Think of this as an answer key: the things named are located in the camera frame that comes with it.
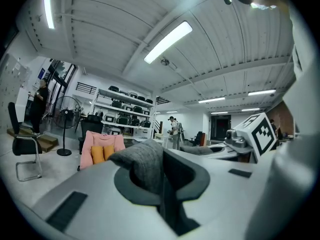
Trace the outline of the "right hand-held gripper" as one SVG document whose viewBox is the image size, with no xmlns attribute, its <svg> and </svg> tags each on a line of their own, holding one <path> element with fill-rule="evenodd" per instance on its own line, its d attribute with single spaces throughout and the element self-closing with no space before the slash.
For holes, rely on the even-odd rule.
<svg viewBox="0 0 320 240">
<path fill-rule="evenodd" d="M 253 114 L 236 127 L 226 132 L 224 143 L 208 146 L 211 159 L 248 163 L 251 155 L 255 163 L 269 152 L 277 139 L 267 115 L 262 112 Z"/>
</svg>

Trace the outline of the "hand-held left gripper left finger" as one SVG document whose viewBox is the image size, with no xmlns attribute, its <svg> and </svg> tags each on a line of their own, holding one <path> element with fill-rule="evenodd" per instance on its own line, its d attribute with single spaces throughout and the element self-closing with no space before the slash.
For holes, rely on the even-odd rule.
<svg viewBox="0 0 320 240">
<path fill-rule="evenodd" d="M 41 197 L 33 211 L 78 240 L 175 240 L 158 212 L 159 196 L 135 185 L 129 170 L 107 161 L 75 173 Z"/>
</svg>

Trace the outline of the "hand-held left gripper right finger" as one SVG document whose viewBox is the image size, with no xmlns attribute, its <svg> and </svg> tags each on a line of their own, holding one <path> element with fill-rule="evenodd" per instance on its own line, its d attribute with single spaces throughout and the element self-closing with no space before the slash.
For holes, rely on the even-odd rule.
<svg viewBox="0 0 320 240">
<path fill-rule="evenodd" d="M 267 182 L 273 152 L 254 163 L 163 154 L 165 240 L 242 239 Z"/>
</svg>

